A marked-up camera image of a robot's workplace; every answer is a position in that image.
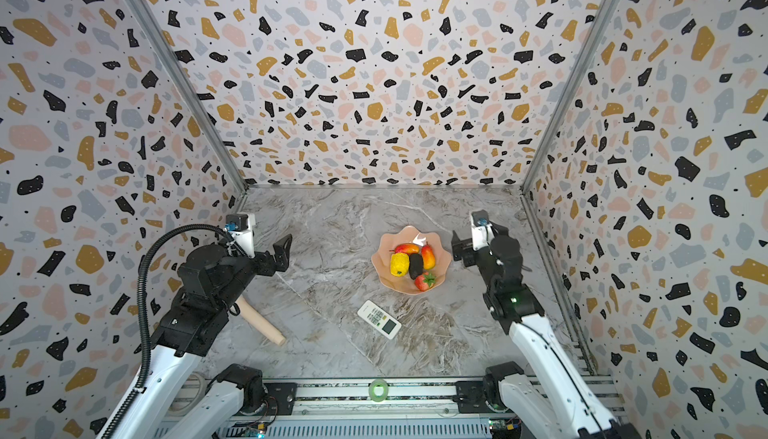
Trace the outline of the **orange red fake fruit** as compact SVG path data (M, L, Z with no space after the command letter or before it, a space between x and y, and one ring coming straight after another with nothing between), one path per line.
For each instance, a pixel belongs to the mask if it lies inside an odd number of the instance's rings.
M431 270L436 265L436 256L433 248L430 245L424 245L421 248L421 257L423 261L423 268L425 270Z

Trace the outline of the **red fake strawberry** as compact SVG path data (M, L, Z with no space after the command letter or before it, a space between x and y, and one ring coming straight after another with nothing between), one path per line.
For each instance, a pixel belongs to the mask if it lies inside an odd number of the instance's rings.
M414 285L421 292L430 290L436 283L436 277L431 273L423 273L414 279Z

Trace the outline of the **yellow fake lemon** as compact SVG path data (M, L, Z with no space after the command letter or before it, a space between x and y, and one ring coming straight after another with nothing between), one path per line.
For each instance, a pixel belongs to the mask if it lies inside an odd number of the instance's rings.
M403 277L409 272L410 258L406 253L394 253L390 258L390 274L394 277Z

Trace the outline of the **red yellow fake mango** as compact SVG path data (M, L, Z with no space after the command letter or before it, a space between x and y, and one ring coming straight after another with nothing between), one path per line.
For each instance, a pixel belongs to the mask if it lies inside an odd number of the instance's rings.
M414 244L414 243L404 243L404 244L398 245L394 249L394 252L395 253L402 253L402 254L411 255L411 254L418 254L420 252L420 250L421 250L421 247L419 245L417 245L417 244Z

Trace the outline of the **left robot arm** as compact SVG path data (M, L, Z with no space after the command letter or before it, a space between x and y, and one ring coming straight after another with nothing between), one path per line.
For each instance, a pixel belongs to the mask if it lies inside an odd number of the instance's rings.
M257 276L270 277L289 267L292 236L259 252L246 215L235 214L224 227L202 224L214 233L215 243L194 249L178 268L182 286L156 330L149 329L147 281L150 266L162 246L174 237L196 230L190 224L162 235L138 268L137 307L140 368L99 435L102 438L148 438L162 422L188 377L210 351L233 316L240 316L269 341L282 345L285 336L244 298Z

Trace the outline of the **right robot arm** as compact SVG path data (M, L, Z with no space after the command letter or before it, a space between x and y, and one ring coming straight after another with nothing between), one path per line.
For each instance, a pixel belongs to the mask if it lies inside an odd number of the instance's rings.
M453 258L478 268L486 284L483 300L512 343L531 366L540 393L515 362L486 369L490 405L503 406L536 438L637 438L588 387L559 343L543 306L523 282L519 241L494 225L472 229L470 239L454 235Z

